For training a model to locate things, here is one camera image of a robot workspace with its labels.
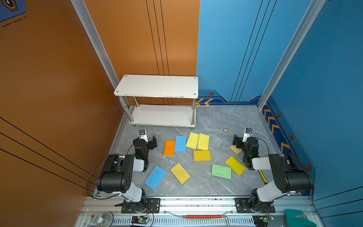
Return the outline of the thick yellow sponge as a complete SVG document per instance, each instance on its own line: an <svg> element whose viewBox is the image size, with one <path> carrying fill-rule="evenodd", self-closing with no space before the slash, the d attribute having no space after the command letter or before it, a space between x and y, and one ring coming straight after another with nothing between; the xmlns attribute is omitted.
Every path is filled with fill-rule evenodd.
<svg viewBox="0 0 363 227"><path fill-rule="evenodd" d="M210 150L195 150L193 152L194 162L210 162L211 152Z"/></svg>

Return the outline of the white two-tier shelf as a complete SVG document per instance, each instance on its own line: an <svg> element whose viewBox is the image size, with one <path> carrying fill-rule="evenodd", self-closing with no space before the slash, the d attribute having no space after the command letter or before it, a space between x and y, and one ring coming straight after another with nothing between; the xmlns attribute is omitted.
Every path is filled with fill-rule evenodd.
<svg viewBox="0 0 363 227"><path fill-rule="evenodd" d="M196 76L125 74L114 90L133 126L194 128L199 79Z"/></svg>

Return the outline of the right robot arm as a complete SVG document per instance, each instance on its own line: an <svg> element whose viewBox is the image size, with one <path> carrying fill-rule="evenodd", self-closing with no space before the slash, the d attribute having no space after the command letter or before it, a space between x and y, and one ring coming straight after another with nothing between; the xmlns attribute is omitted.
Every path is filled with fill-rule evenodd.
<svg viewBox="0 0 363 227"><path fill-rule="evenodd" d="M249 198L235 198L238 213L274 213L274 202L290 193L313 188L313 179L296 154L269 154L259 156L259 142L245 134L233 138L233 145L244 154L243 162L249 170L270 170L273 180L252 190Z"/></svg>

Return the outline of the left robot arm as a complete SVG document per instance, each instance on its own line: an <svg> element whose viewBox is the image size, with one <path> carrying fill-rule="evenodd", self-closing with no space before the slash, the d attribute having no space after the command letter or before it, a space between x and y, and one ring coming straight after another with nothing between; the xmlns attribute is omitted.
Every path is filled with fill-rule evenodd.
<svg viewBox="0 0 363 227"><path fill-rule="evenodd" d="M157 147L155 136L146 141L142 136L133 140L134 154L109 155L98 177L96 187L100 192L121 196L127 208L135 212L149 211L145 190L132 182L134 172L145 172L149 165L149 151Z"/></svg>

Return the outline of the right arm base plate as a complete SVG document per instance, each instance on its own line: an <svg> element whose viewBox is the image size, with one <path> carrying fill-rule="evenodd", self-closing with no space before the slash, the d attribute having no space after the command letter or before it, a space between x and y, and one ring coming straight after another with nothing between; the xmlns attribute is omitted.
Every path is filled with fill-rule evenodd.
<svg viewBox="0 0 363 227"><path fill-rule="evenodd" d="M275 207L272 202L261 202L258 199L251 201L250 198L238 197L234 199L235 207L238 213L275 213Z"/></svg>

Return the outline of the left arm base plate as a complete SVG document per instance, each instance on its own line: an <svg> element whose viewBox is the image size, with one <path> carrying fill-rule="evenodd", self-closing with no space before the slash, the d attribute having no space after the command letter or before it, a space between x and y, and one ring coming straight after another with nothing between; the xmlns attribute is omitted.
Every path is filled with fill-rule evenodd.
<svg viewBox="0 0 363 227"><path fill-rule="evenodd" d="M126 203L122 209L122 214L147 214L152 212L154 214L158 214L160 211L160 198L146 198L146 204L136 204L136 203Z"/></svg>

